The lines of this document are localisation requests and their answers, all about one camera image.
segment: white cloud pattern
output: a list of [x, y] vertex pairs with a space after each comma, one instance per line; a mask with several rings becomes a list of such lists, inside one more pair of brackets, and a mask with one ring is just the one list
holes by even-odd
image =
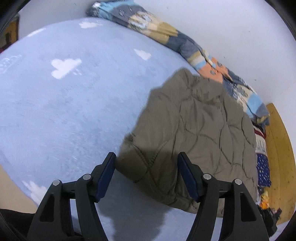
[[22, 56], [14, 55], [9, 58], [3, 58], [0, 60], [0, 74], [4, 74], [14, 63], [16, 63]]
[[27, 37], [32, 37], [33, 35], [38, 34], [38, 33], [42, 32], [43, 30], [45, 30], [45, 28], [41, 28], [36, 31], [33, 31], [32, 33], [28, 34]]
[[65, 59], [64, 61], [61, 59], [54, 59], [52, 61], [52, 66], [56, 68], [56, 70], [52, 71], [52, 76], [58, 80], [65, 77], [71, 70], [75, 69], [82, 63], [81, 59]]
[[31, 199], [39, 205], [41, 203], [44, 195], [47, 192], [47, 188], [44, 186], [39, 187], [37, 184], [35, 184], [32, 181], [30, 181], [29, 183], [22, 181], [22, 183], [31, 192], [31, 195], [30, 195]]
[[94, 8], [99, 8], [101, 6], [101, 3], [99, 3], [99, 2], [95, 2], [93, 5], [92, 5], [92, 7], [94, 7]]
[[102, 26], [101, 23], [93, 23], [93, 22], [82, 22], [79, 25], [81, 28], [95, 28], [97, 26]]
[[151, 58], [151, 54], [150, 53], [146, 53], [143, 50], [138, 50], [138, 49], [134, 49], [134, 51], [136, 52], [136, 54], [138, 56], [140, 56], [143, 60], [148, 60]]

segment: blue dotted fabric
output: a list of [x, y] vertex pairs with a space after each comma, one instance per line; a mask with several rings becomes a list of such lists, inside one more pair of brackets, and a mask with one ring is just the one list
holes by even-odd
[[258, 185], [262, 187], [270, 187], [270, 171], [267, 156], [257, 154], [257, 171], [258, 171]]

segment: wooden bed frame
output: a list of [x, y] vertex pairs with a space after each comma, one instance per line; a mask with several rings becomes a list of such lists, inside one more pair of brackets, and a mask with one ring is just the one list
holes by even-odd
[[266, 146], [271, 187], [266, 188], [271, 208], [283, 211], [277, 224], [289, 221], [296, 204], [296, 166], [292, 145], [274, 104], [268, 104], [270, 125], [266, 127]]

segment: blue gripper pad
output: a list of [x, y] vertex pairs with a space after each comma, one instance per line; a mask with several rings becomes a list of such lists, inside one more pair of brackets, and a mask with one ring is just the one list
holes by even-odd
[[96, 202], [99, 202], [107, 192], [111, 178], [115, 171], [116, 155], [113, 152], [109, 152], [102, 165], [99, 165], [99, 179], [97, 181], [97, 193], [95, 196]]
[[177, 159], [177, 167], [178, 171], [182, 175], [190, 197], [192, 197], [194, 201], [198, 202], [200, 198], [198, 190], [203, 189], [201, 180], [203, 173], [201, 169], [199, 168], [199, 166], [191, 163], [185, 152], [179, 153]]

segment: floor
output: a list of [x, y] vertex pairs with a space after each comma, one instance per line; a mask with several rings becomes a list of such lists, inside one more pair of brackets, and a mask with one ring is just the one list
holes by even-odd
[[0, 165], [0, 208], [35, 213], [37, 206], [13, 183]]

